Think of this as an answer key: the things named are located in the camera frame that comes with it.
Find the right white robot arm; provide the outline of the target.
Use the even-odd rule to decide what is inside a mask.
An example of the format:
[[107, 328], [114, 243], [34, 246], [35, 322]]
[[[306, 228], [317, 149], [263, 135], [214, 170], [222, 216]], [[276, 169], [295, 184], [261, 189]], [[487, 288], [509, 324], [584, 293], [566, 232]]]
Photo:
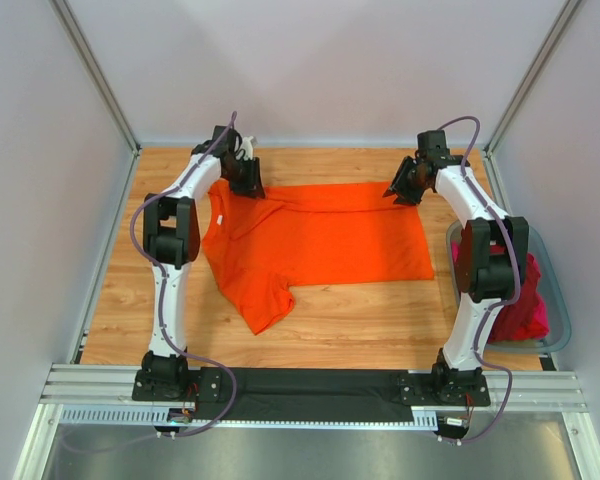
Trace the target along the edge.
[[438, 370], [474, 373], [486, 365], [482, 354], [498, 313], [520, 296], [529, 225], [494, 202], [467, 157], [451, 153], [442, 129], [417, 136], [415, 155], [403, 159], [384, 195], [416, 206], [427, 190], [444, 198], [462, 226], [454, 266], [460, 303]]

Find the orange t shirt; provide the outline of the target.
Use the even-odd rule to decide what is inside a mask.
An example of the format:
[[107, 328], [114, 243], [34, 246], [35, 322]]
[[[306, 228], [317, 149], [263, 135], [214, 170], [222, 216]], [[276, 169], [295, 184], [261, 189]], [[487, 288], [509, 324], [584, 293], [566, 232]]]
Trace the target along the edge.
[[285, 318], [299, 286], [431, 280], [418, 210], [385, 182], [268, 187], [262, 198], [209, 190], [202, 240], [219, 291], [258, 335]]

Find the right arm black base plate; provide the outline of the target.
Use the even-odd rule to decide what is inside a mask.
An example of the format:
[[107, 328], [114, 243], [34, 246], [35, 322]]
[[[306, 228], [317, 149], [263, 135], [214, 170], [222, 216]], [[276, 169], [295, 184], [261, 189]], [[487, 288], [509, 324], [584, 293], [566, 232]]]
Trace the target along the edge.
[[409, 406], [491, 405], [486, 377], [480, 368], [449, 373], [403, 372], [397, 383], [402, 403]]

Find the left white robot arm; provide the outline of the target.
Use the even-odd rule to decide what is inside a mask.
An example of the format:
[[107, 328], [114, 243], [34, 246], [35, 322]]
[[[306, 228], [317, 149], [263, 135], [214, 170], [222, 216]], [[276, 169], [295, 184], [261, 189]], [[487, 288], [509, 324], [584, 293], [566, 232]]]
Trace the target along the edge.
[[186, 361], [184, 332], [186, 287], [191, 264], [200, 251], [197, 202], [223, 179], [232, 193], [263, 198], [256, 139], [231, 126], [218, 125], [212, 138], [194, 147], [184, 170], [171, 185], [148, 194], [132, 216], [142, 220], [142, 239], [134, 246], [151, 264], [155, 303], [151, 359]]

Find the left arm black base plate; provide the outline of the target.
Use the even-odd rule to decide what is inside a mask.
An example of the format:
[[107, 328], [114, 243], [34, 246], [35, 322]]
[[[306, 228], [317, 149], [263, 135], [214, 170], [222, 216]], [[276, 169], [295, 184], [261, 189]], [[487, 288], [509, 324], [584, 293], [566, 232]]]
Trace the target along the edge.
[[229, 375], [219, 368], [202, 367], [167, 373], [139, 370], [131, 398], [143, 402], [217, 403], [226, 400], [231, 391]]

